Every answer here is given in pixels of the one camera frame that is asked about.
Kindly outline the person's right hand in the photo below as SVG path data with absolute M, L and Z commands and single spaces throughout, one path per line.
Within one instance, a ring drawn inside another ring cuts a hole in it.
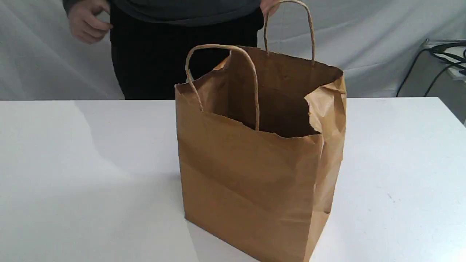
M 110 4 L 106 0 L 77 1 L 68 11 L 71 34 L 86 44 L 103 40 L 113 25 L 98 18 L 102 12 L 110 14 Z

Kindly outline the person's left hand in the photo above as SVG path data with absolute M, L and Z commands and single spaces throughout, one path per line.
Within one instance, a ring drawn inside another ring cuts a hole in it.
M 261 10 L 263 17 L 270 17 L 278 10 L 280 6 L 280 0 L 261 0 Z

